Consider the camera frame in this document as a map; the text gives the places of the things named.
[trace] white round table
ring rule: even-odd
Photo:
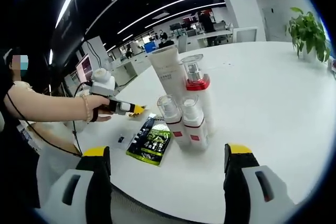
[[[297,58],[291,43],[248,42],[199,49],[216,97],[217,132],[202,154],[183,153],[172,141],[159,167],[115,148],[120,135],[136,133],[143,120],[114,115],[79,134],[82,150],[111,147],[111,182],[135,200],[165,214],[223,223],[224,145],[248,146],[260,165],[304,200],[320,179],[335,134],[336,82],[322,64]],[[146,104],[156,113],[164,90],[150,67],[117,98]]]

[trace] black ceiling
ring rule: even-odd
[[[82,27],[86,30],[113,0],[76,1]],[[87,36],[88,38],[101,36],[103,42],[107,43],[106,48],[119,44],[130,34],[137,35],[144,32],[144,27],[151,24],[152,17],[160,12],[131,26],[120,35],[117,35],[118,31],[143,15],[174,1],[178,0],[119,0],[101,16]],[[175,14],[222,1],[188,0],[170,6],[166,11]],[[41,57],[48,57],[50,39],[64,0],[7,0],[7,3],[8,8],[2,11],[5,17],[0,20],[1,29],[5,31],[0,35],[0,48],[20,46],[26,50],[30,61],[32,57],[39,58],[36,61],[42,62],[44,66],[45,60]]]

